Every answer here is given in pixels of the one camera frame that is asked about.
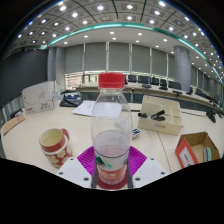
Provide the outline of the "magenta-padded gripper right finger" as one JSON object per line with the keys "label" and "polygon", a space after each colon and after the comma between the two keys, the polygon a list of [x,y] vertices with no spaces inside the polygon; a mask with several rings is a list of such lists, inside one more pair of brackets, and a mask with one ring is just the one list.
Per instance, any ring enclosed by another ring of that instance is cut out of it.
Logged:
{"label": "magenta-padded gripper right finger", "polygon": [[131,146],[128,159],[127,186],[141,188],[167,175],[167,172],[155,158],[148,158]]}

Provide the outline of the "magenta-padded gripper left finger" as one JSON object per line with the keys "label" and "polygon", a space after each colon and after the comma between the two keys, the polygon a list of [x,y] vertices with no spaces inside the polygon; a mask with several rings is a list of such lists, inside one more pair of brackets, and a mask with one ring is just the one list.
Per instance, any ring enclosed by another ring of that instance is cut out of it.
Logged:
{"label": "magenta-padded gripper left finger", "polygon": [[78,157],[69,157],[56,175],[83,188],[95,188],[97,171],[94,148],[89,147]]}

